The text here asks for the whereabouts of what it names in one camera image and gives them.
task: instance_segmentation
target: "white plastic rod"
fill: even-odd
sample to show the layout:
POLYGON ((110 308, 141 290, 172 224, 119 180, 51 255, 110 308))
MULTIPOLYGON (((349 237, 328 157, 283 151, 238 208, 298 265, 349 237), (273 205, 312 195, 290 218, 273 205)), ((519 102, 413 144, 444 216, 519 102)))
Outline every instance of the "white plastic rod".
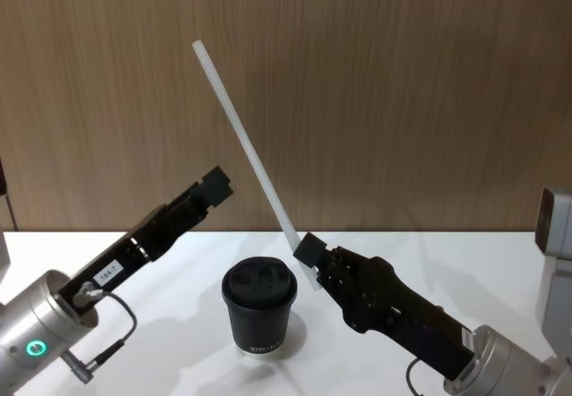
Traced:
POLYGON ((197 54, 197 58, 200 61, 200 64, 203 66, 203 70, 205 70, 205 74, 209 81, 211 82, 211 86, 214 89, 216 96, 218 97, 219 101, 221 102, 221 106, 223 107, 226 115, 231 122, 232 128, 236 132, 236 135, 239 137, 240 144, 244 148, 244 152, 247 154, 248 160, 250 161, 250 165, 252 165, 252 169, 257 175, 258 181, 262 186, 263 191, 270 201, 270 205, 276 214, 276 218, 278 219, 278 223, 282 227, 282 231, 284 235, 286 235, 286 240, 290 244, 290 248, 294 251, 298 244, 300 243, 300 237, 296 233, 294 229, 294 225, 292 221, 286 214, 286 210, 284 210, 284 206, 282 202, 278 198, 276 194, 276 190, 274 190, 274 186, 266 173, 262 162, 260 162, 260 158, 258 157, 258 153, 252 146, 250 139, 248 138, 248 134, 242 126, 242 122, 240 121, 239 116, 234 109, 234 105, 232 104, 231 98, 229 94, 226 92, 224 88, 223 81, 218 75, 216 71, 215 65, 213 61, 211 61, 208 52, 205 49, 205 45, 200 40, 197 40, 193 43, 193 49, 195 49, 195 53, 197 54))

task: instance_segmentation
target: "wooden wall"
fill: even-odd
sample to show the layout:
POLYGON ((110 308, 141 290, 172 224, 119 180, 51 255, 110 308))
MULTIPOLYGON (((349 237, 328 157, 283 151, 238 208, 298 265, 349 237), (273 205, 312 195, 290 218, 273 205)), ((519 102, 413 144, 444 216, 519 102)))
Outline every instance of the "wooden wall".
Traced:
MULTIPOLYGON (((572 186, 572 0, 0 0, 0 156, 28 230, 120 230, 219 164, 202 229, 529 229, 572 186)), ((4 225, 9 227, 5 212, 4 225)))

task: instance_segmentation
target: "white table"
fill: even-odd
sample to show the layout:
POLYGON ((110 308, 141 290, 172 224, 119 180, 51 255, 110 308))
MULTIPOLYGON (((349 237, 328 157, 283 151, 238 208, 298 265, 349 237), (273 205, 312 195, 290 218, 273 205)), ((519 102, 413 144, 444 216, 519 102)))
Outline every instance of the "white table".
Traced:
MULTIPOLYGON (((488 324, 544 359, 551 350, 535 319, 544 258, 532 233, 318 232, 331 247, 381 256, 398 276, 470 328, 488 324)), ((73 274, 120 233, 10 233, 13 265, 0 288, 7 302, 48 269, 73 274)), ((351 331, 325 291, 313 291, 278 232, 190 232, 117 291, 139 328, 84 386, 57 360, 18 396, 226 396, 410 394, 412 356, 380 333, 351 331), (274 256, 299 281, 285 350, 251 358, 233 344, 221 298, 224 273, 239 260, 274 256)), ((100 325, 73 352, 90 360, 129 327, 110 301, 100 325)), ((443 395, 442 378, 418 365, 413 382, 425 396, 443 395)))

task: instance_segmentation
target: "camera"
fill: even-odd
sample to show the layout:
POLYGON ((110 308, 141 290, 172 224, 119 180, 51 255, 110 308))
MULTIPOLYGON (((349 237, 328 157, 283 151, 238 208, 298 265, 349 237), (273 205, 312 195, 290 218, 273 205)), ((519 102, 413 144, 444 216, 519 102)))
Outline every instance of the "camera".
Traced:
POLYGON ((551 257, 572 259, 572 191, 544 188, 534 240, 551 257))

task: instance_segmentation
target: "label sticker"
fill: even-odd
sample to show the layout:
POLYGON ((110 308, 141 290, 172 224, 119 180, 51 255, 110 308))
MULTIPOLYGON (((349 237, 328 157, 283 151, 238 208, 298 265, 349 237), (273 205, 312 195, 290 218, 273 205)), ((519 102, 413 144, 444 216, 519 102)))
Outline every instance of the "label sticker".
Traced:
POLYGON ((93 276, 93 279, 101 287, 104 287, 122 270, 123 270, 122 265, 115 259, 108 266, 106 266, 104 269, 95 274, 93 276))
POLYGON ((463 338, 463 345, 469 350, 475 352, 475 340, 473 339, 473 334, 464 327, 461 329, 461 334, 463 338))

